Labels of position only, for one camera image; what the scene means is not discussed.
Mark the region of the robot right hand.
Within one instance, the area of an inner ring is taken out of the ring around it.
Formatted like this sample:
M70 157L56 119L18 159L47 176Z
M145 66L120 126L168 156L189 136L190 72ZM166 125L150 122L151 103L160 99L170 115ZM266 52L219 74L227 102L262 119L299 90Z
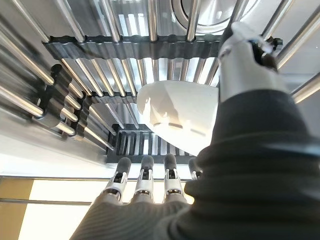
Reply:
M221 38L219 104L193 204L116 206L101 194L74 240L317 240L320 140L286 90L268 44L244 22Z

